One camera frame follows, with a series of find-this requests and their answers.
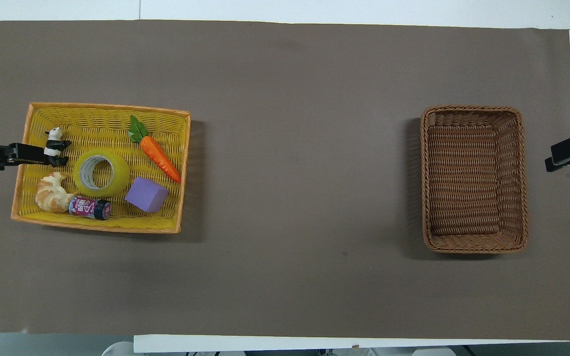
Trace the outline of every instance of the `toy carrot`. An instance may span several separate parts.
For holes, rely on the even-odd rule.
[[[160,144],[149,136],[149,132],[146,130],[144,125],[131,115],[131,126],[129,127],[129,137],[135,143],[140,143],[140,148],[142,151],[151,158],[155,164],[158,165],[164,171],[164,173],[172,180],[181,183],[182,176],[179,174],[175,166],[168,156],[162,151]]]

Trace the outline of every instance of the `red can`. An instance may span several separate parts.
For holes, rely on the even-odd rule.
[[[96,220],[107,220],[111,215],[111,203],[104,199],[91,199],[75,196],[70,200],[70,214],[84,216]]]

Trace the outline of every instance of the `wicker weave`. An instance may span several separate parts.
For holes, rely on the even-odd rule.
[[[181,184],[168,178],[147,158],[138,144],[131,142],[127,135],[130,115],[136,115],[149,130],[149,134],[160,143],[180,171]],[[41,225],[113,232],[179,232],[190,138],[190,114],[187,111],[125,105],[31,103],[23,143],[43,147],[48,138],[45,131],[57,126],[63,128],[63,139],[72,141],[72,146],[64,151],[64,155],[70,157],[70,163],[57,168],[21,165],[14,188],[12,219]],[[74,162],[94,148],[106,149],[125,158],[131,169],[131,182],[136,177],[143,177],[167,187],[168,197],[160,211],[147,213],[127,203],[124,198],[130,184],[117,196],[104,198],[112,204],[111,217],[105,221],[41,211],[34,201],[37,182],[52,171],[59,171],[70,176],[63,181],[66,191],[75,191],[71,178]],[[99,165],[94,173],[96,183],[99,186],[105,185],[110,174],[109,165]]]
[[[506,106],[440,105],[421,116],[423,227],[435,252],[527,244],[524,132]]]

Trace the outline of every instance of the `purple block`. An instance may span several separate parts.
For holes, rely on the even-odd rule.
[[[168,196],[168,189],[147,178],[138,177],[134,180],[125,200],[144,210],[158,212]]]

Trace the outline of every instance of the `brown paper mat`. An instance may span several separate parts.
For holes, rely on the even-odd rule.
[[[16,223],[0,172],[0,331],[570,340],[567,31],[0,22],[0,144],[30,101],[190,111],[184,230]],[[522,112],[524,252],[423,245],[418,117],[446,103]]]

